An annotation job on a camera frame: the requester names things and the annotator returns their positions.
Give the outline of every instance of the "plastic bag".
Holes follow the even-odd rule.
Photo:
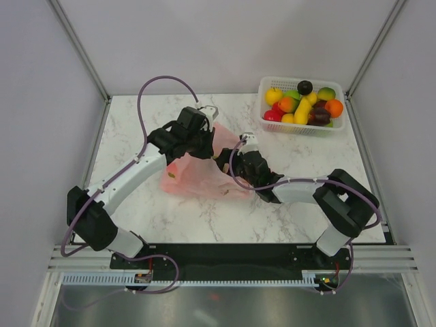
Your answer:
[[[214,124],[213,152],[218,156],[223,148],[233,148],[238,136]],[[211,199],[248,198],[250,191],[237,185],[233,178],[224,174],[213,159],[201,160],[186,154],[174,160],[162,174],[160,187],[167,193],[180,196],[202,196]]]

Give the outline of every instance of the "toy fruit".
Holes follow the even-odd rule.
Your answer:
[[[268,110],[264,114],[264,119],[266,121],[281,121],[281,115],[274,110]]]
[[[338,118],[342,114],[343,104],[336,99],[328,100],[325,105],[325,109],[331,113],[332,118]]]
[[[293,104],[294,105],[292,106],[292,109],[291,109],[291,112],[290,112],[291,114],[294,114],[295,110],[297,110],[298,106],[300,105],[300,100],[295,100],[294,99]]]
[[[336,92],[334,89],[331,89],[330,87],[323,87],[318,91],[318,99],[320,100],[333,100],[336,97]]]
[[[313,91],[313,85],[308,80],[302,80],[298,83],[297,90],[301,95],[308,95]]]
[[[316,107],[310,111],[307,125],[325,126],[329,124],[329,122],[330,122],[330,113],[322,107]]]
[[[294,107],[295,99],[293,97],[284,97],[278,103],[281,111],[291,112]]]
[[[327,101],[321,100],[313,105],[314,108],[325,108]]]
[[[271,107],[271,110],[278,113],[280,115],[280,117],[282,117],[286,113],[286,112],[280,110],[279,102],[276,102],[275,104],[273,104]]]
[[[277,87],[272,87],[265,93],[265,101],[269,106],[279,101],[283,97],[283,92]]]
[[[297,90],[289,90],[283,94],[283,97],[293,97],[295,100],[300,99],[300,93]]]
[[[312,106],[309,103],[309,100],[303,97],[295,111],[294,124],[306,125],[309,120],[309,112],[311,109]]]
[[[293,124],[293,123],[294,123],[294,115],[293,115],[293,114],[284,114],[284,115],[281,117],[281,122],[282,122],[282,123]]]
[[[310,92],[308,95],[305,95],[305,98],[309,100],[309,103],[311,104],[311,106],[316,104],[316,101],[318,100],[316,93],[313,91]]]

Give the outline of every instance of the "mango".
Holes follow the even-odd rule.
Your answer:
[[[328,101],[336,97],[336,92],[330,87],[323,87],[318,91],[318,99]]]
[[[293,97],[295,100],[300,100],[300,93],[297,90],[289,90],[283,94],[283,97]]]

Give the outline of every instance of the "white plastic basket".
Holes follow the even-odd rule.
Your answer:
[[[265,131],[278,131],[281,133],[291,133],[291,134],[303,134],[303,135],[316,135],[325,136],[328,134],[337,133],[345,128],[345,115],[344,113],[339,117],[332,119],[333,127],[321,127],[321,126],[310,126],[310,125],[298,125],[289,123],[280,123],[275,121],[266,121],[263,119],[264,114],[271,107],[265,101],[265,93],[271,87],[278,87],[283,92],[288,90],[296,90],[297,84],[301,82],[303,78],[290,78],[290,77],[273,77],[267,76],[263,77],[260,81],[258,100],[256,102],[257,106],[257,116],[262,128]],[[322,87],[330,87],[336,92],[336,99],[338,99],[345,106],[345,100],[343,97],[343,91],[339,84],[334,82],[324,82],[322,80],[312,80],[308,79],[313,84],[313,90],[318,92]]]

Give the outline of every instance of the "white wall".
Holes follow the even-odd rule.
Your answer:
[[[3,0],[0,44],[0,317],[27,327],[103,101],[44,0]]]
[[[398,239],[436,309],[436,1],[408,1],[353,96]]]
[[[268,75],[353,80],[394,0],[60,0],[111,94],[170,74],[199,93]],[[149,93],[185,92],[175,82]]]

